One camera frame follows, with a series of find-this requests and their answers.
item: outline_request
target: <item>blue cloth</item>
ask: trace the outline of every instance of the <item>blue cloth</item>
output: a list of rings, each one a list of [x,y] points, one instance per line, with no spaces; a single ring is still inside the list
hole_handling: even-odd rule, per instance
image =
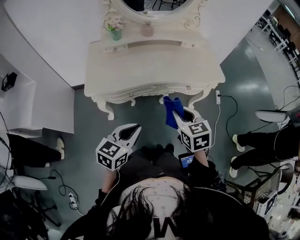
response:
[[[168,96],[164,97],[165,109],[167,110],[167,119],[165,121],[166,125],[177,129],[177,123],[173,115],[173,111],[177,112],[179,116],[184,117],[183,106],[178,97],[174,100],[170,99]]]

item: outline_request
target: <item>pink bottle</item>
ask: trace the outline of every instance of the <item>pink bottle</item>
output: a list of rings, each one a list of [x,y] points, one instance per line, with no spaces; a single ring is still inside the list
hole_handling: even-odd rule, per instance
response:
[[[146,22],[146,24],[142,26],[141,33],[145,37],[151,37],[153,35],[154,29],[151,26],[151,22]]]

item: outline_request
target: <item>mirror frame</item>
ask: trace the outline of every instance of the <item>mirror frame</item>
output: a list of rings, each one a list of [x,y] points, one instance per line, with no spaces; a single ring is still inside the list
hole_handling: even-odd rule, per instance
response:
[[[146,15],[139,14],[129,8],[123,0],[105,0],[106,3],[104,5],[109,5],[109,10],[111,8],[115,8],[118,10],[122,15],[125,17],[138,22],[138,23],[145,23],[145,22],[151,22],[151,24],[162,24],[162,23],[169,23],[173,21],[180,20],[184,16],[188,16],[189,14],[192,14],[192,12],[199,12],[199,8],[201,7],[201,4],[203,1],[206,0],[187,0],[188,2],[172,11],[172,13],[168,15],[157,15],[155,17],[150,17]]]

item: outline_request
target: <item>brown wall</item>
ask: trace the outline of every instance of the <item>brown wall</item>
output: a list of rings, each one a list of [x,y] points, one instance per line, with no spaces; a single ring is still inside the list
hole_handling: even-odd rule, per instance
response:
[[[297,49],[300,50],[300,26],[282,6],[279,6],[273,15],[277,18],[278,24],[290,31],[290,40],[294,42]]]

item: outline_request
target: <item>power strip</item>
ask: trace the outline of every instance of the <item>power strip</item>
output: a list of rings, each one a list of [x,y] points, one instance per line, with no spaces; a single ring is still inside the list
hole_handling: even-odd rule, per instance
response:
[[[216,104],[219,105],[221,103],[220,91],[216,90]]]
[[[76,203],[76,199],[74,198],[74,195],[72,192],[69,193],[69,198],[70,198],[70,202],[72,204],[72,206],[77,209],[77,203]]]

